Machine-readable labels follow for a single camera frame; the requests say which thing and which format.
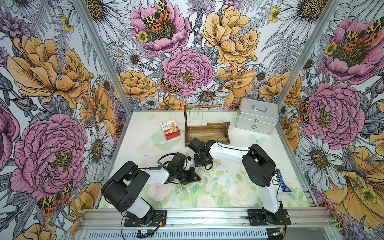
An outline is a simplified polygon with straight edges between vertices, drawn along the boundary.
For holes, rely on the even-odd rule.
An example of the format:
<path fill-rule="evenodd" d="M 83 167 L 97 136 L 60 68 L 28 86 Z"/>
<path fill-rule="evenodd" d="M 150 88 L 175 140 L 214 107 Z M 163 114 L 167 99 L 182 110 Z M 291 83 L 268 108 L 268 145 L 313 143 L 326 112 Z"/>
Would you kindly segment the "wooden jewelry display stand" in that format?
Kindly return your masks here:
<path fill-rule="evenodd" d="M 221 139 L 221 143 L 225 145 L 230 144 L 229 128 L 230 122 L 226 123 L 207 123 L 206 125 L 200 124 L 197 126 L 191 126 L 188 124 L 187 113 L 190 109 L 204 110 L 209 108 L 219 108 L 222 105 L 206 105 L 206 106 L 184 106 L 184 119 L 185 119 L 185 147 L 188 147 L 194 138 L 207 142 L 209 140 Z"/>

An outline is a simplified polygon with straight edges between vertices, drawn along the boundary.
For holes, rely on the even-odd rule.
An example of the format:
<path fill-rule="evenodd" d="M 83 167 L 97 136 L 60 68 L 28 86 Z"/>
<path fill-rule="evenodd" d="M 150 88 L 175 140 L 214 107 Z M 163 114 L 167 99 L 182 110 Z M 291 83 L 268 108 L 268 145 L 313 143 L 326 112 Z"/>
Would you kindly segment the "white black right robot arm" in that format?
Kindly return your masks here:
<path fill-rule="evenodd" d="M 197 167 L 206 167 L 214 159 L 242 164 L 250 180 L 261 188 L 263 207 L 260 210 L 248 210 L 251 226 L 289 226 L 291 219 L 283 203 L 278 199 L 278 178 L 276 164 L 257 144 L 248 148 L 233 147 L 209 140 L 204 143 L 197 138 L 191 140 L 188 147 L 195 153 Z"/>

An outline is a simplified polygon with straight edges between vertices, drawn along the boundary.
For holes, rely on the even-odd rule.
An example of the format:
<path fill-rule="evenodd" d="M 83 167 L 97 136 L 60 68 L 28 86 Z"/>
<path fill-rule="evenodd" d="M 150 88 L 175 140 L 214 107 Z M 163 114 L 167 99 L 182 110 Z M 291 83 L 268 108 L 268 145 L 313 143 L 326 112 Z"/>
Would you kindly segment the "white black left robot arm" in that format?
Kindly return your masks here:
<path fill-rule="evenodd" d="M 147 185 L 181 184 L 199 182 L 201 177 L 189 163 L 192 158 L 181 153 L 170 153 L 160 157 L 156 167 L 139 167 L 126 162 L 102 186 L 101 194 L 120 213 L 141 226 L 151 224 L 156 218 L 153 207 L 140 198 Z"/>

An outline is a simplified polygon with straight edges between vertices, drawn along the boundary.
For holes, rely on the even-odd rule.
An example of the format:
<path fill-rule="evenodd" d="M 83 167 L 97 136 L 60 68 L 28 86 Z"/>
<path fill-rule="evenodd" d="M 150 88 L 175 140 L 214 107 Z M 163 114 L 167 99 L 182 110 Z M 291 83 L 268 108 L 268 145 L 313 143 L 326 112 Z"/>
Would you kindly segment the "red white small box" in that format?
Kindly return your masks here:
<path fill-rule="evenodd" d="M 167 141 L 177 138 L 181 135 L 181 131 L 174 119 L 162 122 L 161 128 Z"/>

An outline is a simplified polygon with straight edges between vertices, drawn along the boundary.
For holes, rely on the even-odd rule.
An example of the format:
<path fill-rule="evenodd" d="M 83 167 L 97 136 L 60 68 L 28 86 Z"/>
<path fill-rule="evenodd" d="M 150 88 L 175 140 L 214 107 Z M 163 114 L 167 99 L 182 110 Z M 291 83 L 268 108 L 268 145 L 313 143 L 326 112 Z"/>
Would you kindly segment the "small green circuit board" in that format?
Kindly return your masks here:
<path fill-rule="evenodd" d="M 137 238 L 143 239 L 143 238 L 146 238 L 147 236 L 148 236 L 148 229 L 138 230 Z"/>

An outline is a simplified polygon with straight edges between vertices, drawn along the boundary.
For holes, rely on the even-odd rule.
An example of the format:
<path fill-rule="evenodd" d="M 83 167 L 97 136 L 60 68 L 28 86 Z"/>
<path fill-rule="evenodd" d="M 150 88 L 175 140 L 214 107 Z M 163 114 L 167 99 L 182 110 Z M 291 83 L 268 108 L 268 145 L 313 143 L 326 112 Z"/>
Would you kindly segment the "silver metal first-aid case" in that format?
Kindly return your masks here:
<path fill-rule="evenodd" d="M 235 127 L 270 135 L 278 121 L 276 104 L 243 98 L 238 109 Z"/>

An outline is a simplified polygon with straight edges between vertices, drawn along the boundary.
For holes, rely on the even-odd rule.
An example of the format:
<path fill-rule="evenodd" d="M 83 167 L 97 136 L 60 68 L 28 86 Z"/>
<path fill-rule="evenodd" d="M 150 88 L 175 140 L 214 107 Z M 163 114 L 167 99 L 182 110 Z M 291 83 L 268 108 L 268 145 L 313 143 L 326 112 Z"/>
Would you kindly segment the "white blue tube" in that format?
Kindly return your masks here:
<path fill-rule="evenodd" d="M 279 185 L 280 187 L 282 188 L 282 191 L 284 193 L 289 193 L 291 192 L 292 190 L 285 184 L 285 182 L 283 181 L 283 178 L 282 178 L 282 173 L 280 171 L 280 169 L 276 169 L 276 174 L 277 174 L 277 180 L 279 182 Z"/>

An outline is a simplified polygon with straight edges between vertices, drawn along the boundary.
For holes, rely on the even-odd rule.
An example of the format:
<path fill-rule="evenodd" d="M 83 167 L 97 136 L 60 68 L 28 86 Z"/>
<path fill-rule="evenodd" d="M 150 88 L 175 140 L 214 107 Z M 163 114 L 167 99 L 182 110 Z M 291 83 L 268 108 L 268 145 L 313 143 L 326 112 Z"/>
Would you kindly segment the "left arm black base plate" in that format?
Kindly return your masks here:
<path fill-rule="evenodd" d="M 167 221 L 167 210 L 153 210 L 143 217 L 137 216 L 128 212 L 124 220 L 125 227 L 164 227 Z"/>

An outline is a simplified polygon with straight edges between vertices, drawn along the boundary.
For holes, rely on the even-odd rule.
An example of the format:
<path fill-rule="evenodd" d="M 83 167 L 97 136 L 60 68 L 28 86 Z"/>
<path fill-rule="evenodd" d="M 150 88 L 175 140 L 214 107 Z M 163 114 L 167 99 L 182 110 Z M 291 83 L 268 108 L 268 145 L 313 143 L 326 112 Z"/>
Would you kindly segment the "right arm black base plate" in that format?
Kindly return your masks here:
<path fill-rule="evenodd" d="M 251 226 L 290 226 L 292 224 L 286 209 L 280 209 L 276 213 L 265 209 L 250 209 L 245 219 Z"/>

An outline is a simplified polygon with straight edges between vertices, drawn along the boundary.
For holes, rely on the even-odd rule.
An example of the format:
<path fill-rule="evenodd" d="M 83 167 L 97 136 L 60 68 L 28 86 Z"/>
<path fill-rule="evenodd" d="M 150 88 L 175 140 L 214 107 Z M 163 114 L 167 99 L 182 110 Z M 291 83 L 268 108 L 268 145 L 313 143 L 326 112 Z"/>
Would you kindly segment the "aluminium front rail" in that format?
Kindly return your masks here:
<path fill-rule="evenodd" d="M 341 240 L 324 207 L 287 207 L 290 226 L 251 226 L 247 208 L 167 210 L 164 227 L 125 227 L 125 215 L 113 209 L 90 210 L 78 240 Z M 148 236 L 137 238 L 138 230 Z"/>

